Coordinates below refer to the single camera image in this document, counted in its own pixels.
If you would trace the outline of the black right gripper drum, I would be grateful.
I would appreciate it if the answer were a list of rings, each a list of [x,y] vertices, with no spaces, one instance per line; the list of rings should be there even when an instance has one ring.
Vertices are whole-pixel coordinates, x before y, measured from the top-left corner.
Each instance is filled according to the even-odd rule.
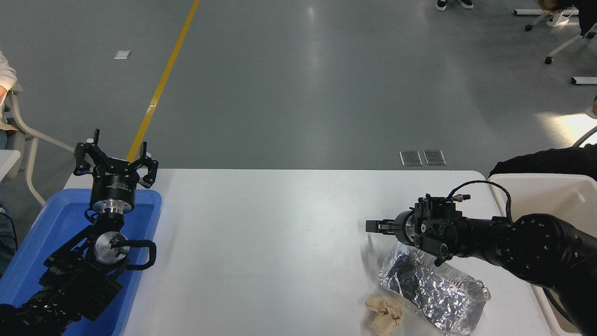
[[[411,212],[402,212],[397,215],[394,220],[394,235],[396,236],[397,240],[404,245],[410,245],[411,239],[409,234],[407,233],[407,222],[411,217]]]

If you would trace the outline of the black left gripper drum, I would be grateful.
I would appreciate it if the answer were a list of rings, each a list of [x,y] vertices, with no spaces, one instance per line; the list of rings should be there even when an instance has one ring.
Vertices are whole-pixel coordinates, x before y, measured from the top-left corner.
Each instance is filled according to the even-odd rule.
[[[109,199],[125,203],[135,202],[140,176],[129,166],[128,162],[111,160],[96,164],[92,171],[92,177],[91,203]]]

